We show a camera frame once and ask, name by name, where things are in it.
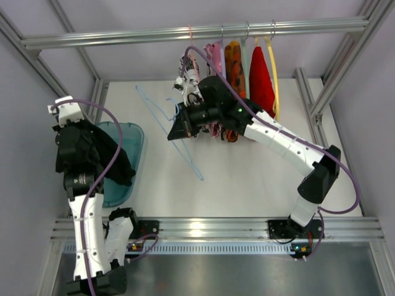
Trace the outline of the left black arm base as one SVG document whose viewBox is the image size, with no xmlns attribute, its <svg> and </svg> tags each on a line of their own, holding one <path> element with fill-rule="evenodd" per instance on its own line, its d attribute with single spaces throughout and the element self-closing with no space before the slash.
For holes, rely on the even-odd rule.
<svg viewBox="0 0 395 296">
<path fill-rule="evenodd" d="M 159 220 L 139 220 L 138 222 L 132 222 L 133 231 L 129 236 L 129 239 L 138 239 L 148 234 L 159 233 Z"/>
</svg>

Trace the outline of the black trousers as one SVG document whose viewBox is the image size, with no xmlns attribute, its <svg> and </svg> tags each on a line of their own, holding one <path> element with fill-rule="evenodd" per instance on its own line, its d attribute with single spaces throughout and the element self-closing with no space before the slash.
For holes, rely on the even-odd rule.
<svg viewBox="0 0 395 296">
<path fill-rule="evenodd" d="M 97 178 L 118 148 L 105 131 L 86 120 L 69 123 L 63 128 L 59 125 L 52 128 L 57 133 L 56 172 L 64 176 L 94 173 Z"/>
</svg>

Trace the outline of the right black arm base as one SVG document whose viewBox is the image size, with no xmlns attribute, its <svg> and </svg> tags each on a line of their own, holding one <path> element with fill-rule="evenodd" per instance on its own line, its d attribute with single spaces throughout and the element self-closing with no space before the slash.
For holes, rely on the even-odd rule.
<svg viewBox="0 0 395 296">
<path fill-rule="evenodd" d="M 307 226 L 301 226 L 291 218 L 268 220 L 268 232 L 271 240 L 319 239 L 323 231 L 323 223 L 312 219 Z"/>
</svg>

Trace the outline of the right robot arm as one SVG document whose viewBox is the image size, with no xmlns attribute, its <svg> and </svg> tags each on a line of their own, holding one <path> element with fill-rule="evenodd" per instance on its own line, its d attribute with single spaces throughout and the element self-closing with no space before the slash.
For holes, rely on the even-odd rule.
<svg viewBox="0 0 395 296">
<path fill-rule="evenodd" d="M 258 104 L 238 96 L 222 76 L 208 76 L 197 84 L 178 77 L 173 88 L 183 96 L 177 104 L 169 141 L 193 138 L 210 123 L 217 122 L 268 147 L 292 164 L 303 180 L 299 197 L 289 217 L 279 227 L 277 238 L 300 238 L 339 176 L 341 152 L 299 138 L 273 119 Z"/>
</svg>

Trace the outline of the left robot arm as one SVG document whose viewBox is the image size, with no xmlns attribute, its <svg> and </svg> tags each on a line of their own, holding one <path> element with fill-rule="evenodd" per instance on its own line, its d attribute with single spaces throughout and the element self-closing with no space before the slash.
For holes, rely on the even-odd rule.
<svg viewBox="0 0 395 296">
<path fill-rule="evenodd" d="M 117 208 L 103 224 L 104 180 L 131 186 L 136 171 L 124 149 L 100 127 L 82 120 L 53 129 L 56 172 L 64 176 L 75 230 L 75 268 L 67 295 L 122 295 L 126 244 L 137 217 L 132 208 Z"/>
</svg>

